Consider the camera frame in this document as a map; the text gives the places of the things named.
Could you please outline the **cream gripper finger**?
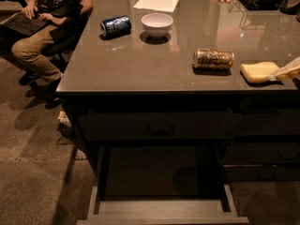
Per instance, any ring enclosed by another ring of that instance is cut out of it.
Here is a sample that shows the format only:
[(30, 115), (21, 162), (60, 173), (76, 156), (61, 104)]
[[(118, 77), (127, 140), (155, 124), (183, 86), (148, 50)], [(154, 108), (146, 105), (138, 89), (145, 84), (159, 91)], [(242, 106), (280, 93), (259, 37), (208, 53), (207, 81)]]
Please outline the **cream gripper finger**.
[(298, 78), (298, 77), (300, 77), (300, 70), (285, 72), (285, 73), (276, 75), (276, 79), (278, 81), (283, 81), (283, 80), (288, 80), (288, 79), (293, 79), (293, 78)]
[(269, 75), (268, 80), (271, 82), (277, 81), (276, 75), (285, 72), (295, 71), (295, 70), (300, 70), (300, 57), (293, 59), (286, 66), (280, 67), (279, 69), (275, 70), (273, 73)]

